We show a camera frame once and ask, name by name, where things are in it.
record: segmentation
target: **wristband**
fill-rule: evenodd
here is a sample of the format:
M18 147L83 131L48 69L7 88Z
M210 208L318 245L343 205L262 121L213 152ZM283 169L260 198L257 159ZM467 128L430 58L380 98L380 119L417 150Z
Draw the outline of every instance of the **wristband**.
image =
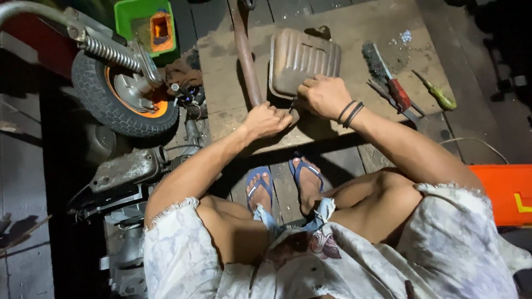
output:
M351 113L349 114L349 116L347 117L347 119L344 121L344 124L342 125L342 127L344 128L348 128L349 127L349 124L351 123L351 121L353 120L353 118L355 118L355 116L360 112L360 110L362 110L362 108L364 107L364 104L362 102L359 102L356 106L355 106L355 109L353 109L353 111L351 111Z
M342 112L340 112L340 116L338 116L338 120L336 121L338 124L342 124L342 121L341 121L342 115L344 115L345 111L347 111L347 108L351 107L351 105L353 105L354 102L355 101L351 101L347 106L345 106Z

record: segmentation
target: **person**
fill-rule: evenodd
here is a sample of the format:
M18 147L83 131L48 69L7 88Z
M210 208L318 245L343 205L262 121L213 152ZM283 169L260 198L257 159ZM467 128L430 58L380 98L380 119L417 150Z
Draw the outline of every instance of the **person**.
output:
M298 93L324 118L346 110L340 123L357 106L345 109L352 99L339 78L317 75ZM517 298L512 275L532 258L497 233L480 180L432 140L364 107L347 125L397 168L322 192L320 169L292 159L305 227L273 220L267 168L251 171L247 207L205 193L240 151L291 120L265 102L157 185L144 220L149 298Z

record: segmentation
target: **hand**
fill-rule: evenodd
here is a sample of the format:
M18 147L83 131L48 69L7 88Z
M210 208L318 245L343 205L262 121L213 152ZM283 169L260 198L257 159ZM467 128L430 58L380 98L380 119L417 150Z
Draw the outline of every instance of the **hand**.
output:
M242 124L253 140L271 137L284 130L292 122L292 116L282 110L277 110L266 101L251 109Z
M315 80L307 79L297 88L297 104L311 113L336 120L342 110L351 102L351 95L340 78L329 78L322 74Z

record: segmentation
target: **coil spring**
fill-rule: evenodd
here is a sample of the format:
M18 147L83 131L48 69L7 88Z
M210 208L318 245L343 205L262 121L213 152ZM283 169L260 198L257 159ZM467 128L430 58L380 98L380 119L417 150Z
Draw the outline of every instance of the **coil spring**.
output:
M136 73L140 73L141 71L140 64L135 59L117 51L116 49L113 49L110 46L107 46L96 39L91 38L90 36L86 37L85 50L128 68Z

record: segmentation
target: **foot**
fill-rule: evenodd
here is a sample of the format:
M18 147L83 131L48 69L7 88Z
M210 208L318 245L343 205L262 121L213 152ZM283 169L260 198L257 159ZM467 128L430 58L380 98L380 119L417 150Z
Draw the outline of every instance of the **foot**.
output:
M262 173L262 179L266 182L266 185L270 185L270 176L266 173ZM249 194L253 185L261 178L260 175L256 175L251 181L250 184L246 186L246 194ZM257 205L261 204L266 212L271 214L271 198L266 189L262 185L257 187L253 196L250 199L250 207L253 211L257 209Z
M308 163L315 168L318 172L320 169L313 163L308 161L305 157L301 157L303 162ZM294 168L300 163L300 158L294 158ZM321 199L320 196L321 180L308 168L302 168L300 173L300 200L301 200L301 212L307 216L314 208L316 200Z

